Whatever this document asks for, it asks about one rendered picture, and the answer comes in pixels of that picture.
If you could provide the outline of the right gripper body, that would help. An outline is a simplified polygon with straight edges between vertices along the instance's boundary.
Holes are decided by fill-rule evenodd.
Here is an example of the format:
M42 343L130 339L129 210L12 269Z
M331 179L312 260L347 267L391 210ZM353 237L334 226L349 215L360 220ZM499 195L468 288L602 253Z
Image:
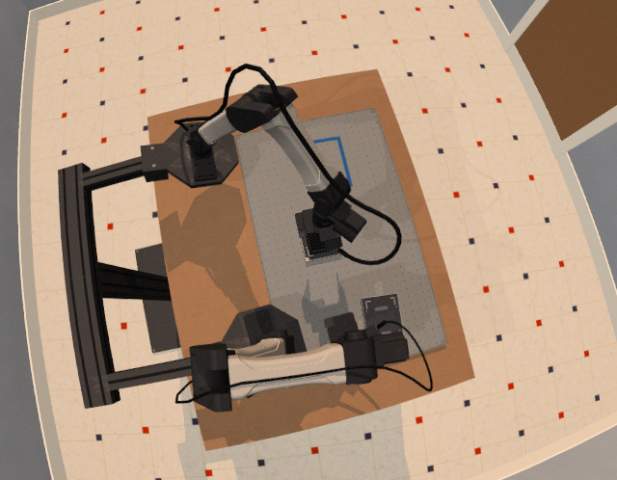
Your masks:
M357 322L355 322L356 320L355 320L353 312L334 316L333 319L334 319L335 325L337 326L332 326L327 329L331 343L332 343L332 340L343 339L344 338L343 335L345 334L345 332L356 331L359 329ZM375 325L372 325L364 330L365 330L367 337L371 337L372 335L378 335Z

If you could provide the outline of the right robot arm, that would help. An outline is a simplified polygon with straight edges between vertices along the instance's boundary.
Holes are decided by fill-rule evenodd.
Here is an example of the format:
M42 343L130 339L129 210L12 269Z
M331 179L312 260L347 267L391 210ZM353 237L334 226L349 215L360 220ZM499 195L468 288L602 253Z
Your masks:
M232 400L273 389L368 384L378 378L377 369L352 367L384 367L409 359L404 334L382 334L377 325L378 335L367 337L365 330L349 331L342 340L295 354L294 336L274 331L268 309L246 314L244 321L253 347L228 349L226 343L189 347L193 398L215 388L230 387L194 401L213 412L230 412Z

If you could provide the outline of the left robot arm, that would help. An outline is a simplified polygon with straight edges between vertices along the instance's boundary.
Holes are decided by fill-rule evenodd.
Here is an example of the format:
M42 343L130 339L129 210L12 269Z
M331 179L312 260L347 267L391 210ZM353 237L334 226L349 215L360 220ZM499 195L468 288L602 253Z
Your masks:
M352 243L367 220L351 209L352 205L330 182L313 153L347 193L351 192L349 181L328 162L302 125L291 103L298 97L295 91L290 87L277 88L293 123L279 108L270 85L258 84L212 120L186 125L194 180L217 178L212 147L219 140L237 130L247 133L262 126L282 147L304 180L314 202L315 220L322 224L333 221L332 229Z

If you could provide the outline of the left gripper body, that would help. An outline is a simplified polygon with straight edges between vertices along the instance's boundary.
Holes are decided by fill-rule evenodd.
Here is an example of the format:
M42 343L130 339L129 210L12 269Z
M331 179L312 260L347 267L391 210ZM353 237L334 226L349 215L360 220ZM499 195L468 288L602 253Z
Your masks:
M333 221L322 224L315 220L313 216L313 208L303 210L295 214L298 230L306 229L306 233L319 233L320 242L325 243L326 251L331 251L342 246L341 236L336 233L333 228Z

